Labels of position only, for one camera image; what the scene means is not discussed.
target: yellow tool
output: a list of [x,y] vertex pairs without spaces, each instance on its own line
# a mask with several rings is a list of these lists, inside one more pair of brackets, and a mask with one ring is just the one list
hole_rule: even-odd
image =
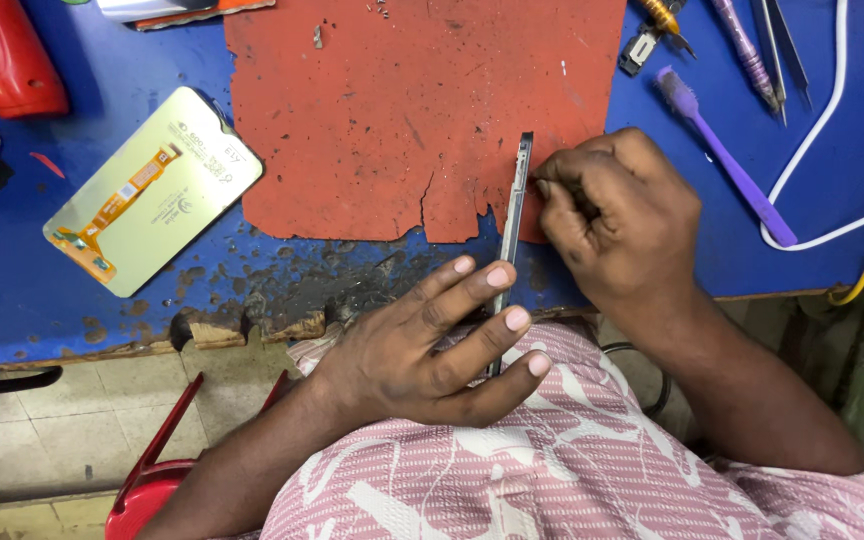
[[99,213],[95,214],[95,217],[85,228],[76,233],[66,227],[59,227],[52,233],[49,241],[56,248],[64,251],[78,266],[88,271],[93,278],[107,284],[115,277],[115,266],[102,256],[102,250],[99,249],[99,233],[112,225],[132,203],[136,202],[142,191],[162,176],[165,166],[183,154],[174,144],[170,143],[169,148],[172,153],[164,148],[159,148],[155,157],[150,159],[145,166],[126,181],[121,189],[113,193],[102,204]]
[[675,20],[675,15],[669,10],[663,0],[640,0],[645,11],[655,21],[655,28],[662,30],[669,35],[669,39],[679,49],[685,49],[692,58],[699,60],[699,56],[695,55],[689,42],[686,41],[679,30],[679,21]]

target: tiled floor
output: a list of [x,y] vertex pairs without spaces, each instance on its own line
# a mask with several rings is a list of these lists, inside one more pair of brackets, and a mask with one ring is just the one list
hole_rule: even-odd
[[[724,309],[741,324],[749,302]],[[623,340],[608,322],[600,337]],[[653,403],[659,370],[635,352],[614,361],[642,404]],[[290,363],[284,345],[264,346],[253,335],[245,347],[196,350],[190,343],[181,353],[73,364],[51,386],[1,395],[0,502],[118,487],[201,371],[205,382],[161,456],[195,458],[255,415]],[[679,438],[694,435],[677,388],[658,421]]]

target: phone repair workbench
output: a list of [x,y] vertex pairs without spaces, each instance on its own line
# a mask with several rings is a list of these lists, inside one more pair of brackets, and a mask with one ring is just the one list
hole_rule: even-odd
[[[241,202],[235,202],[137,291],[116,296],[50,245],[43,226],[177,88],[198,90],[229,124],[239,123],[230,80],[236,63],[245,58],[227,50],[221,18],[140,32],[103,18],[94,4],[25,4],[64,82],[70,114],[0,119],[0,159],[13,171],[0,188],[0,370],[150,355],[173,351],[187,339],[198,347],[242,345],[243,332],[251,326],[259,326],[267,341],[313,338],[330,320],[389,302],[462,253],[480,264],[497,256],[501,236],[491,211],[477,218],[478,236],[463,243],[429,243],[421,227],[403,230],[401,238],[388,242],[318,240],[271,237],[252,226]],[[752,20],[743,11],[748,6],[738,9]],[[642,129],[702,199],[696,274],[716,297],[823,291],[854,284],[864,268],[864,227],[805,251],[779,251],[763,242],[759,219],[726,169],[653,84],[660,68],[675,68],[699,96],[702,115],[722,143],[768,193],[830,101],[836,64],[834,3],[788,2],[783,11],[814,104],[810,110],[789,85],[787,128],[751,90],[709,2],[692,0],[677,16],[698,59],[662,40],[640,74],[630,77],[615,70],[611,80],[606,130]],[[638,4],[626,7],[613,58],[645,17]],[[390,23],[395,18],[393,11]],[[842,101],[775,204],[799,241],[864,216],[864,3],[849,7],[847,22],[851,60]],[[571,46],[583,43],[577,37]],[[323,52],[329,47],[326,42]],[[546,68],[568,78],[582,65],[570,64],[568,75],[564,60]],[[33,154],[50,161],[61,176]],[[259,158],[268,174],[270,155]],[[511,151],[508,183],[514,165]],[[274,203],[283,208],[292,204]],[[275,211],[270,206],[268,212]],[[511,303],[542,314],[588,304],[549,245],[520,242],[516,268]]]

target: blue table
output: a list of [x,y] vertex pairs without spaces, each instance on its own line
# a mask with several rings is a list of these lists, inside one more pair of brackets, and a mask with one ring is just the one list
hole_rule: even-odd
[[[845,98],[778,203],[800,240],[864,215],[864,3],[853,4]],[[219,344],[235,342],[243,318],[271,338],[310,313],[330,318],[380,305],[460,253],[480,263],[495,256],[491,215],[481,218],[482,234],[465,244],[430,245],[420,230],[390,243],[339,243],[270,238],[235,205],[133,298],[116,298],[45,241],[42,225],[176,87],[196,87],[228,113],[234,59],[220,21],[139,33],[102,19],[94,2],[30,2],[27,9],[74,113],[0,120],[1,157],[15,170],[0,191],[0,369],[169,350],[187,337],[190,320],[226,329]],[[784,9],[817,107],[808,111],[790,92],[788,129],[765,113],[702,0],[679,18],[699,61],[660,46],[639,77],[617,72],[612,82],[607,129],[641,127],[702,197],[697,273],[719,297],[850,284],[864,266],[864,228],[809,251],[767,247],[721,167],[706,159],[701,141],[651,86],[656,70],[674,65],[726,147],[768,190],[828,102],[834,73],[834,3],[785,2]],[[741,15],[754,28],[751,14]],[[638,5],[628,7],[619,46],[642,19]],[[66,179],[30,152],[49,157]],[[513,302],[533,311],[587,303],[548,246],[520,246],[517,267]]]

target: red plastic object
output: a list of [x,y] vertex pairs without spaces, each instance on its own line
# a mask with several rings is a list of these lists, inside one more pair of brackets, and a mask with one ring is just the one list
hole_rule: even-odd
[[[156,463],[162,449],[169,442],[169,437],[182,421],[183,415],[195,398],[196,392],[202,386],[205,376],[199,372],[195,380],[189,383],[182,392],[178,402],[172,407],[172,412],[152,437],[148,448],[142,452],[135,467],[128,473],[125,483],[115,497],[112,510],[105,520],[105,540],[132,540],[153,516],[165,505],[169,497],[197,463],[197,459],[173,459]],[[275,385],[271,388],[269,398],[265,400],[259,413],[266,411],[288,392],[288,373],[282,371]]]
[[65,115],[66,90],[18,0],[0,0],[0,117]]

